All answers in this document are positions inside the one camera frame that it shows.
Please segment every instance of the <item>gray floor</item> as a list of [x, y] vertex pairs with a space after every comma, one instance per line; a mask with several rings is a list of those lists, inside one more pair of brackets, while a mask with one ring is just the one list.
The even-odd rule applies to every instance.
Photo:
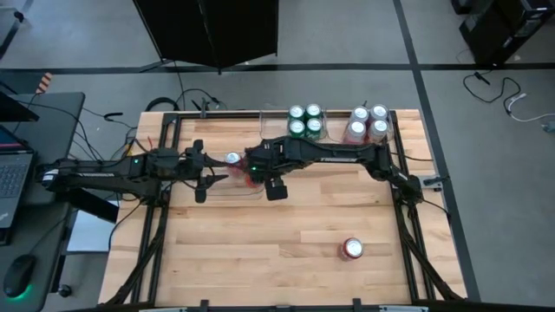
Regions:
[[[402, 0], [418, 62], [469, 63], [472, 58], [449, 0]], [[256, 63], [408, 63], [392, 0], [282, 0], [279, 56]], [[0, 68], [132, 67], [158, 57], [131, 0], [36, 1]], [[555, 62], [552, 19], [512, 62]], [[462, 87], [471, 72], [424, 72], [455, 196], [467, 235], [481, 298], [555, 306], [555, 211], [552, 179], [555, 137], [539, 122], [510, 119], [500, 102], [485, 104]], [[491, 88], [470, 81], [484, 97], [500, 91], [500, 80], [517, 80], [528, 97], [514, 111], [523, 118], [555, 112], [555, 71], [494, 72]], [[329, 108], [363, 101], [392, 108], [420, 108], [410, 71], [333, 70], [182, 74], [184, 88], [204, 88], [229, 108], [287, 107], [318, 102]], [[180, 93], [176, 74], [56, 75], [49, 92], [81, 91], [85, 107], [123, 112], [136, 124], [155, 97]], [[199, 99], [198, 94], [190, 94]], [[82, 122], [102, 156], [118, 148], [127, 129], [87, 112]], [[107, 136], [114, 138], [106, 141]], [[77, 146], [75, 156], [86, 158]], [[71, 299], [49, 297], [46, 311], [87, 307], [101, 285], [105, 256], [68, 259], [62, 281], [78, 285]]]

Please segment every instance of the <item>black metal frame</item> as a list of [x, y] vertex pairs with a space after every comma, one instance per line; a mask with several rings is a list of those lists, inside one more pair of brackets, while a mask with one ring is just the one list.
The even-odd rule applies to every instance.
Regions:
[[[404, 173], [408, 173], [408, 167], [404, 155], [404, 150], [402, 147], [402, 138], [399, 131], [399, 125], [397, 122], [397, 117], [395, 111], [391, 112], [392, 123], [395, 130], [395, 147], [397, 153], [399, 154], [399, 163], [401, 169]], [[194, 120], [194, 119], [249, 119], [249, 118], [260, 118], [259, 111], [245, 111], [245, 112], [204, 112], [204, 113], [164, 113], [162, 119], [162, 127], [160, 130], [160, 143], [159, 147], [166, 146], [167, 133], [170, 125], [174, 124], [173, 129], [173, 140], [171, 147], [178, 148], [180, 141], [180, 130], [181, 122], [183, 120]], [[270, 111], [264, 112], [265, 117], [271, 118], [284, 118], [286, 116], [285, 111]], [[327, 113], [329, 118], [347, 118], [349, 117], [349, 111], [333, 111]], [[105, 304], [101, 304], [95, 308], [91, 309], [81, 309], [75, 310], [79, 312], [103, 312], [103, 311], [139, 311], [141, 309], [154, 309], [156, 301], [156, 293], [158, 289], [158, 280], [160, 276], [161, 269], [161, 257], [164, 248], [164, 236], [166, 233], [167, 219], [169, 214], [169, 201], [171, 186], [168, 185], [166, 188], [160, 192], [160, 202], [165, 203], [161, 208], [161, 214], [159, 219], [158, 229], [152, 242], [150, 241], [150, 230], [152, 230], [153, 222], [153, 212], [156, 207], [149, 206], [145, 218], [145, 228], [143, 229], [143, 235], [141, 238], [139, 261], [134, 271], [131, 273], [130, 277], [127, 279], [124, 286], [120, 288], [115, 297], [109, 300]], [[423, 242], [423, 237], [421, 236], [420, 221], [418, 219], [418, 214], [415, 207], [408, 207], [408, 217], [411, 219], [411, 224], [414, 227], [414, 232], [416, 239], [414, 239], [405, 223], [404, 217], [402, 215], [403, 206], [406, 204], [398, 200], [398, 191], [392, 187], [392, 196], [394, 200], [395, 207], [395, 217], [397, 219], [397, 228], [399, 231], [399, 236], [401, 239], [403, 260], [405, 264], [405, 270], [408, 280], [408, 292], [411, 298], [411, 304], [406, 306], [396, 306], [396, 305], [362, 305], [361, 299], [353, 298], [352, 305], [338, 305], [338, 306], [249, 306], [249, 307], [209, 307], [208, 300], [201, 300], [198, 307], [177, 307], [171, 309], [172, 311], [186, 310], [189, 312], [363, 312], [363, 311], [479, 311], [479, 312], [489, 312], [489, 311], [512, 311], [512, 312], [524, 312], [524, 311], [551, 311], [552, 308], [547, 307], [532, 307], [532, 306], [519, 306], [511, 304], [496, 304], [496, 303], [483, 303], [483, 302], [470, 302], [468, 300], [462, 300], [457, 296], [449, 287], [445, 287], [445, 283], [441, 280], [440, 275], [434, 269], [432, 264], [427, 260], [426, 249]], [[415, 273], [412, 262], [412, 256], [420, 263], [422, 268], [422, 274], [424, 275], [426, 282], [426, 292], [427, 299], [420, 299], [418, 296], [418, 289], [415, 282]], [[140, 300], [140, 286], [142, 285], [142, 273], [146, 268], [150, 259], [154, 257], [152, 272], [150, 277], [148, 298], [145, 302], [139, 302]], [[438, 301], [434, 299], [434, 286], [440, 291], [442, 296], [446, 301]], [[133, 291], [131, 302], [124, 303], [127, 295]]]
[[[167, 135], [170, 125], [173, 124], [173, 140], [171, 144], [171, 148], [178, 148], [179, 141], [180, 141], [180, 131], [181, 131], [181, 123], [183, 120], [195, 120], [195, 119], [250, 119], [250, 118], [260, 118], [260, 114], [264, 114], [264, 117], [270, 118], [285, 118], [286, 112], [285, 111], [268, 111], [260, 113], [259, 111], [246, 111], [246, 112], [205, 112], [202, 113], [164, 113], [162, 118], [162, 127], [160, 130], [160, 142], [159, 147], [166, 146]], [[348, 118], [349, 111], [335, 111], [330, 112], [327, 114], [328, 118]], [[404, 158], [404, 149], [402, 145], [402, 138], [399, 130], [398, 120], [395, 111], [391, 112], [392, 123], [394, 125], [395, 130], [395, 147], [399, 157], [399, 164], [400, 168], [402, 169], [403, 173], [408, 174], [408, 165], [407, 161]], [[402, 203], [398, 200], [398, 190], [394, 187], [391, 188], [393, 200], [394, 200], [394, 207], [395, 207], [395, 217], [397, 219], [397, 227], [399, 230], [400, 237], [402, 236], [403, 229], [406, 229], [405, 220], [402, 214], [403, 208]], [[141, 238], [140, 244], [140, 252], [139, 252], [139, 259], [144, 257], [145, 250], [147, 249], [149, 238], [150, 238], [150, 231], [152, 230], [152, 221], [153, 221], [153, 211], [154, 207], [148, 207], [147, 216], [145, 218], [145, 227], [143, 229], [143, 234]], [[166, 228], [167, 225], [167, 209], [163, 209], [160, 215], [159, 220], [159, 227]], [[410, 205], [408, 207], [408, 217], [411, 220], [411, 224], [413, 226], [413, 232], [415, 234], [415, 244], [419, 251], [426, 257], [426, 248], [424, 245], [424, 239], [421, 233], [421, 225], [420, 219], [418, 217], [418, 212], [414, 205]], [[412, 254], [410, 252], [409, 247], [407, 246], [406, 242], [401, 239], [402, 245], [402, 255], [403, 255], [403, 262], [405, 266], [405, 272], [408, 281], [408, 291], [410, 294], [411, 302], [417, 302], [421, 300], [418, 295], [418, 288], [416, 285], [416, 276], [412, 261]], [[148, 290], [148, 302], [155, 303], [156, 299], [156, 292], [158, 288], [158, 279], [160, 275], [160, 266], [161, 266], [161, 256], [162, 256], [162, 249], [163, 244], [159, 249], [156, 250], [154, 255], [154, 262], [152, 267], [152, 275], [151, 280], [149, 283], [149, 290]], [[424, 282], [426, 288], [426, 295], [428, 300], [435, 299], [435, 292], [434, 292], [434, 285], [431, 282], [431, 278], [427, 273], [424, 266], [422, 266], [422, 274], [424, 275]], [[134, 292], [131, 298], [132, 303], [139, 302], [140, 297], [140, 281], [135, 285]], [[322, 310], [323, 308], [331, 309], [333, 311], [341, 311], [341, 310], [348, 310], [352, 311], [354, 306], [336, 306], [336, 307], [329, 307], [329, 306], [314, 306], [314, 307], [305, 307], [307, 310]], [[378, 306], [365, 306], [364, 310], [379, 310]], [[267, 311], [270, 307], [249, 307], [249, 310], [260, 310], [260, 311]], [[301, 307], [295, 307], [295, 310], [298, 311]], [[187, 310], [195, 310], [194, 307], [187, 307]]]

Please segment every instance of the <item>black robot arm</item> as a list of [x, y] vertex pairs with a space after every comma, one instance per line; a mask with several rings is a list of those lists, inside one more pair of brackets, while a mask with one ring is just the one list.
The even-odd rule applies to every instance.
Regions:
[[268, 200], [287, 198], [283, 175], [323, 162], [360, 164], [373, 179], [387, 180], [399, 188], [405, 201], [415, 204], [422, 201], [420, 180], [402, 174], [392, 163], [388, 148], [382, 145], [320, 144], [285, 136], [246, 148], [245, 158], [245, 171], [252, 182], [264, 183]]
[[196, 181], [195, 200], [204, 203], [206, 190], [227, 175], [202, 176], [205, 167], [225, 166], [202, 153], [202, 149], [202, 140], [195, 140], [193, 147], [186, 148], [183, 153], [160, 148], [117, 161], [59, 159], [41, 166], [43, 173], [39, 179], [52, 192], [90, 188], [131, 193], [152, 204], [156, 204], [160, 196], [160, 182]]

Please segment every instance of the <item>wooden table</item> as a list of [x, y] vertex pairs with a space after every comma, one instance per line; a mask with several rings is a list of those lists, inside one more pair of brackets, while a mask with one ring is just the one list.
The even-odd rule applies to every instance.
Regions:
[[[398, 110], [397, 116], [405, 153], [430, 159], [418, 110]], [[144, 146], [149, 146], [148, 138], [158, 145], [161, 118], [162, 113], [142, 114], [137, 138]], [[184, 120], [180, 150], [202, 139], [205, 152], [223, 158], [257, 145], [261, 136], [283, 135], [284, 123], [263, 120], [260, 131], [258, 119]], [[339, 140], [347, 121], [327, 123], [326, 140]], [[434, 174], [432, 162], [409, 159], [408, 166], [415, 175]], [[227, 179], [201, 205], [190, 189], [175, 185], [156, 306], [199, 306], [201, 299], [210, 300], [211, 306], [350, 305], [353, 298], [363, 304], [410, 303], [388, 183], [348, 164], [315, 164], [286, 175], [284, 182], [289, 198], [269, 202], [264, 192]], [[424, 196], [443, 205], [440, 192], [426, 190]], [[126, 202], [118, 218], [135, 206]], [[99, 302], [114, 295], [136, 264], [145, 210], [140, 208], [114, 234]], [[429, 204], [418, 205], [418, 210], [430, 262], [465, 296], [445, 213]], [[157, 218], [153, 224], [155, 231]], [[337, 247], [348, 237], [363, 241], [364, 256], [344, 262]], [[425, 298], [420, 266], [413, 262]], [[141, 300], [147, 298], [148, 270]]]

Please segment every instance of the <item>soda can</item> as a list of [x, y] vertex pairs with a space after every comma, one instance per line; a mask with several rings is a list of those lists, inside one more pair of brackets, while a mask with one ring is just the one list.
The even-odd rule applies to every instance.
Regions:
[[366, 139], [366, 126], [361, 121], [350, 122], [343, 134], [344, 144], [363, 144]]
[[389, 110], [382, 104], [376, 104], [370, 109], [370, 123], [375, 120], [387, 120]]
[[288, 113], [288, 120], [289, 121], [293, 121], [293, 120], [300, 120], [300, 121], [304, 121], [304, 108], [299, 106], [299, 105], [295, 105], [289, 108], [289, 113]]
[[350, 112], [350, 122], [360, 121], [361, 123], [368, 125], [369, 112], [366, 107], [355, 107], [352, 112]]
[[364, 245], [362, 242], [354, 237], [347, 239], [339, 247], [339, 257], [343, 261], [356, 260], [362, 257], [364, 252]]
[[293, 138], [303, 138], [304, 123], [300, 120], [292, 120], [289, 123], [289, 135]]
[[322, 108], [318, 104], [309, 104], [304, 110], [304, 118], [311, 120], [312, 118], [322, 119]]
[[320, 140], [322, 138], [322, 121], [317, 118], [308, 120], [304, 136], [311, 140]]
[[388, 122], [385, 120], [376, 120], [370, 125], [368, 130], [368, 143], [378, 144], [388, 135]]
[[227, 171], [229, 175], [235, 178], [243, 176], [242, 159], [238, 153], [231, 152], [225, 156], [225, 162], [228, 164]]

